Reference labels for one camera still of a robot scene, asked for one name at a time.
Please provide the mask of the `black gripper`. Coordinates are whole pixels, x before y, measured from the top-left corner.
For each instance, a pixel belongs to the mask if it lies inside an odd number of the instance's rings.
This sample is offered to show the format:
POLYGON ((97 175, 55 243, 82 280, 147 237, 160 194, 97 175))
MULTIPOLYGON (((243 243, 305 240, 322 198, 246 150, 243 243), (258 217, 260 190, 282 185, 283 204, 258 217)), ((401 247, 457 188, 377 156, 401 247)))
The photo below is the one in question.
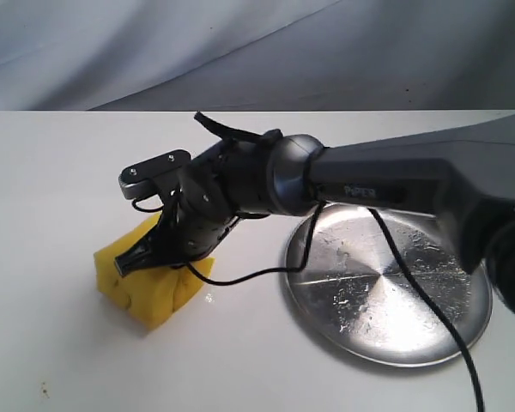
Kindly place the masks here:
POLYGON ((235 225, 235 211, 221 186, 224 143, 216 143, 177 172, 180 193, 174 217, 130 232, 129 247, 114 258, 120 276, 206 258, 235 225))

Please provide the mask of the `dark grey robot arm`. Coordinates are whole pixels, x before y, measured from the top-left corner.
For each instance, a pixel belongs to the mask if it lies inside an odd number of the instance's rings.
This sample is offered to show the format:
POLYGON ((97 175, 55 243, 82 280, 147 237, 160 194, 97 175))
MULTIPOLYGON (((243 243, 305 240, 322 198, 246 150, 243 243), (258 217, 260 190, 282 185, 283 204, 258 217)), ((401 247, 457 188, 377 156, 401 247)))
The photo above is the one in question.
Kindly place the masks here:
POLYGON ((467 273, 485 265, 515 314, 515 114, 486 123, 340 147, 280 130, 257 134, 195 120, 218 137, 126 167, 138 202, 158 196, 155 226, 117 256, 121 276, 207 257, 241 219, 305 215, 347 203, 431 215, 467 273))

